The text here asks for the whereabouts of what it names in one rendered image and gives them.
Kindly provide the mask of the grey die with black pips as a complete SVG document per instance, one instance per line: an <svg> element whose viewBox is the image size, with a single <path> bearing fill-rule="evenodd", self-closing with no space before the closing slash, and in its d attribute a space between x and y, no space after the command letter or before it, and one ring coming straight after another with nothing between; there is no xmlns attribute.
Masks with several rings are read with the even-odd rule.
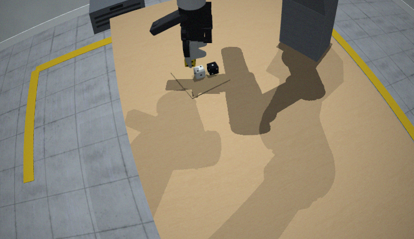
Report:
<svg viewBox="0 0 414 239"><path fill-rule="evenodd" d="M203 68L202 65L194 67L193 70L194 70L194 75L197 79L205 77L205 69Z"/></svg>

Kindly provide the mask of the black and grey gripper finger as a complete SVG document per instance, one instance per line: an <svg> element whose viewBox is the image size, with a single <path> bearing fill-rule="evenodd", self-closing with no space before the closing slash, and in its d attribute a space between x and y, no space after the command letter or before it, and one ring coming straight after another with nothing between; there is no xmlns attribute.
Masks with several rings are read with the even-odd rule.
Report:
<svg viewBox="0 0 414 239"><path fill-rule="evenodd" d="M195 41L195 42L197 42L197 41ZM197 44L198 44L198 48L204 47L204 46L207 45L207 43L203 43L203 42L197 42Z"/></svg>
<svg viewBox="0 0 414 239"><path fill-rule="evenodd" d="M189 68L192 68L193 59L202 58L206 56L206 52L199 49L198 44L195 41L190 42L186 39L186 34L183 34L182 37L182 47L184 52L184 58Z"/></svg>

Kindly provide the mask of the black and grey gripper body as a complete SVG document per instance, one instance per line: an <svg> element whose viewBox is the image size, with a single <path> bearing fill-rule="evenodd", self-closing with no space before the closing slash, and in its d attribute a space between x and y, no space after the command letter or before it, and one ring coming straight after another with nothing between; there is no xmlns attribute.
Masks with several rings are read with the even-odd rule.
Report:
<svg viewBox="0 0 414 239"><path fill-rule="evenodd" d="M181 40L183 34L186 34L187 40L212 43L211 2L206 2L203 7L197 10L183 10L179 7L178 10L180 13L188 16L186 21L180 23Z"/></svg>

